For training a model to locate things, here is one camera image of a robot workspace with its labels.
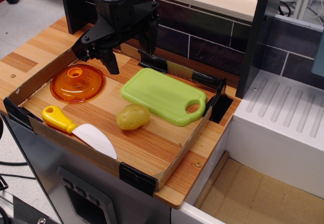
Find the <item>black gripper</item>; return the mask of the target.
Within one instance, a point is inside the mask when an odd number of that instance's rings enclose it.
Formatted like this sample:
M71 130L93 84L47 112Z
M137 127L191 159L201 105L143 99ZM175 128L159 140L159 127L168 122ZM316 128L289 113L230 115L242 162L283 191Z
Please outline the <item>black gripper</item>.
M110 74L119 68L113 48L137 37L140 47L153 55L157 43L159 3L151 0L94 0L95 25L80 38L81 60L101 59Z

